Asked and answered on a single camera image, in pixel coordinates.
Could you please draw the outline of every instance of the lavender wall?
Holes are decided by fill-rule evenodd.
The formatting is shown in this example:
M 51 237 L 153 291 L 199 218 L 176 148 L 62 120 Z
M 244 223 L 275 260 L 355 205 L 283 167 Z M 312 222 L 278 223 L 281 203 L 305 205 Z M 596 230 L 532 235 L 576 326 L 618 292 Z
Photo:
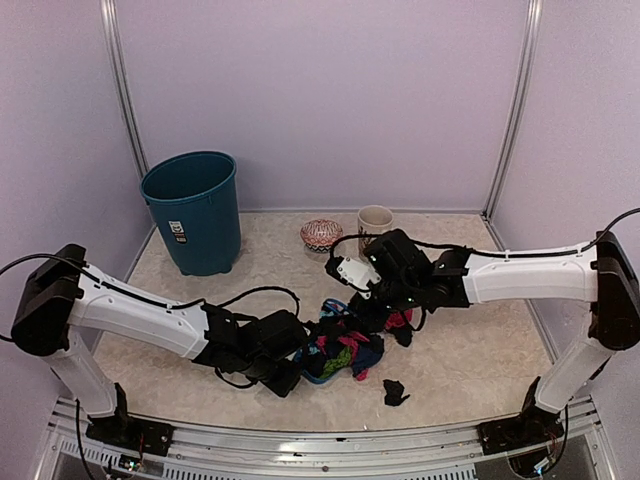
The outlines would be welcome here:
M 640 204 L 640 4 L 547 0 L 523 124 L 496 226 L 511 248 L 591 239 Z M 640 218 L 614 229 L 640 271 Z M 586 308 L 540 303 L 559 349 Z M 640 347 L 593 384 L 623 478 L 638 478 Z
M 245 209 L 483 207 L 527 0 L 117 6 L 151 164 L 231 153 Z
M 68 242 L 122 276 L 151 226 L 137 192 L 99 2 L 0 5 L 0 264 Z M 0 331 L 31 263 L 2 277 Z M 61 385 L 0 344 L 0 478 L 23 479 Z

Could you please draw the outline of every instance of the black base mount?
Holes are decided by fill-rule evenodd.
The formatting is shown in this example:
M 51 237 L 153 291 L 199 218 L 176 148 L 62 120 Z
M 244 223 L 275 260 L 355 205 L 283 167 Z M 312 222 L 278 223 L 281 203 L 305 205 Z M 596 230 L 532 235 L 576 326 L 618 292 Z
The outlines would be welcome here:
M 116 392 L 116 411 L 110 417 L 89 418 L 91 424 L 87 428 L 87 437 L 134 452 L 166 457 L 174 427 L 168 423 L 130 417 L 125 393 L 117 383 Z
M 535 391 L 539 381 L 540 377 L 529 387 L 520 414 L 478 425 L 485 455 L 543 444 L 554 436 L 560 438 L 564 434 L 559 413 L 549 413 L 535 406 Z

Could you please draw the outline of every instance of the plastic bin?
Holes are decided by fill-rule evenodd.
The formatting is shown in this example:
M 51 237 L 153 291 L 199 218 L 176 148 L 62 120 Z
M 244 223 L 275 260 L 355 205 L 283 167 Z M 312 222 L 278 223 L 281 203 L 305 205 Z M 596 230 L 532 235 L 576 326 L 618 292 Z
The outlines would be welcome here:
M 142 179 L 142 196 L 183 275 L 231 271 L 240 252 L 235 175 L 231 156 L 193 152 L 162 162 Z

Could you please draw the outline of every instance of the white mug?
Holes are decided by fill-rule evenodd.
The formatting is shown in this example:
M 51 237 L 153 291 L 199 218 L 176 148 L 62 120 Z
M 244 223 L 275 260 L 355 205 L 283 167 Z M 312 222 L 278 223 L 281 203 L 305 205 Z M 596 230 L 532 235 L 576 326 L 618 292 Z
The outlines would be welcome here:
M 393 213 L 388 208 L 380 205 L 369 205 L 362 207 L 358 212 L 358 233 L 361 235 L 380 235 L 391 230 L 392 226 Z M 373 238 L 358 239 L 358 253 L 363 260 L 366 260 L 363 253 L 364 249 L 373 240 Z

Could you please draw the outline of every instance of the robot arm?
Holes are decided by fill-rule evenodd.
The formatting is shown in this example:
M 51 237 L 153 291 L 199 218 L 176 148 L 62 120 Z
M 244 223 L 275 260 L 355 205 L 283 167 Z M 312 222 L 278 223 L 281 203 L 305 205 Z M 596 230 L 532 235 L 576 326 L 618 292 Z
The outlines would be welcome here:
M 504 299 L 565 298 L 591 304 L 591 322 L 552 368 L 531 385 L 517 417 L 479 426 L 485 453 L 497 453 L 560 436 L 560 412 L 618 351 L 640 341 L 638 280 L 615 236 L 529 252 L 450 249 L 431 262 L 401 230 L 374 240 L 370 265 L 331 258 L 327 272 L 358 290 L 350 310 L 374 325 L 391 312 L 421 307 L 466 308 Z
M 84 262 L 85 250 L 67 245 L 27 279 L 11 330 L 15 344 L 40 356 L 79 399 L 91 420 L 90 438 L 166 455 L 172 427 L 130 417 L 125 392 L 100 370 L 78 327 L 147 342 L 214 367 L 240 372 L 285 397 L 301 367 L 286 357 L 307 343 L 296 315 L 264 318 L 232 313 L 204 301 L 182 304 L 133 288 Z

